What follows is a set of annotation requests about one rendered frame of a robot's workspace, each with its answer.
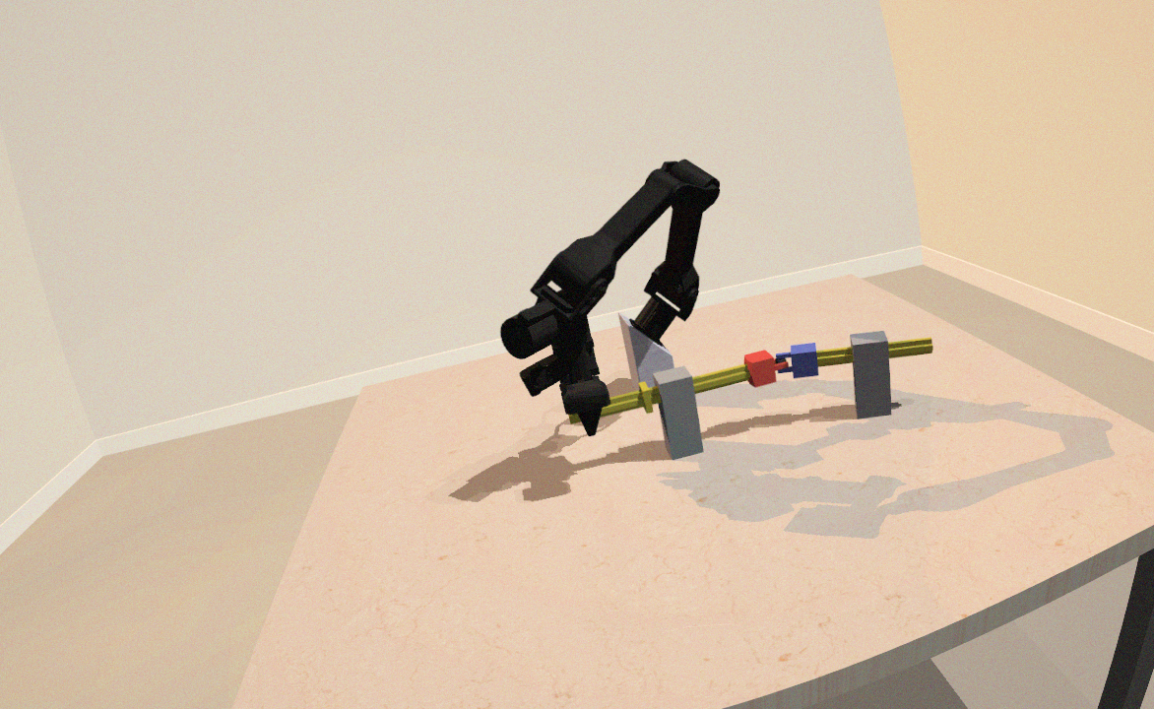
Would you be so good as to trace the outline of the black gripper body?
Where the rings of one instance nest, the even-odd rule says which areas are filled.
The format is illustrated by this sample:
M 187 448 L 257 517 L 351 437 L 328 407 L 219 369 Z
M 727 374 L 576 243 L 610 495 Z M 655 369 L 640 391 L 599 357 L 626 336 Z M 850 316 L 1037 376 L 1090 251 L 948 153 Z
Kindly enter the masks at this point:
M 550 343 L 550 351 L 554 357 L 562 357 L 565 363 L 571 383 L 565 383 L 562 391 L 562 401 L 565 415 L 580 415 L 610 405 L 609 390 L 601 380 L 594 380 L 594 375 L 600 375 L 597 366 L 594 339 L 590 329 L 585 335 L 571 339 L 559 339 Z

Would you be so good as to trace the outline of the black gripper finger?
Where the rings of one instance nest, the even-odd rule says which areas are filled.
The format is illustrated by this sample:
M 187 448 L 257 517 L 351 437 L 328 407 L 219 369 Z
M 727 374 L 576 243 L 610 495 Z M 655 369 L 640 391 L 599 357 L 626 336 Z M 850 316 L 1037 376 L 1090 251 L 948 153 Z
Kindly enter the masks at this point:
M 600 378 L 597 376 L 597 375 L 592 376 L 592 378 L 594 378 L 594 380 L 600 380 Z M 565 385 L 559 383 L 559 389 L 560 389 L 560 391 L 563 391 L 563 389 L 565 389 Z
M 597 432 L 597 425 L 599 425 L 600 416 L 604 412 L 604 408 L 589 410 L 589 412 L 580 413 L 580 421 L 583 427 L 585 427 L 589 436 L 594 436 Z

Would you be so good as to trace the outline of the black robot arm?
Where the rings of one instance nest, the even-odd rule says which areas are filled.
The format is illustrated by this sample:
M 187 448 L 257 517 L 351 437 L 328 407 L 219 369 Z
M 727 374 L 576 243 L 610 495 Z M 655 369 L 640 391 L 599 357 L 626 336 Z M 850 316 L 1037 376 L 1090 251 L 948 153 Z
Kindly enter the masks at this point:
M 720 180 L 688 159 L 664 161 L 645 184 L 594 236 L 574 239 L 565 251 L 550 259 L 548 268 L 531 288 L 538 297 L 532 308 L 520 309 L 501 326 L 501 339 L 511 357 L 524 359 L 559 339 L 589 333 L 589 311 L 604 299 L 614 279 L 616 262 L 672 206 L 666 261 L 652 273 L 643 292 L 652 299 L 631 324 L 658 345 L 675 318 L 685 322 L 699 293 L 699 275 L 694 268 L 702 214 L 720 197 Z M 559 290 L 548 284 L 559 285 Z M 669 303 L 660 299 L 662 294 Z M 560 354 L 549 354 L 522 370 L 520 380 L 531 398 L 550 385 L 571 383 Z M 565 382 L 567 381 L 567 382 Z

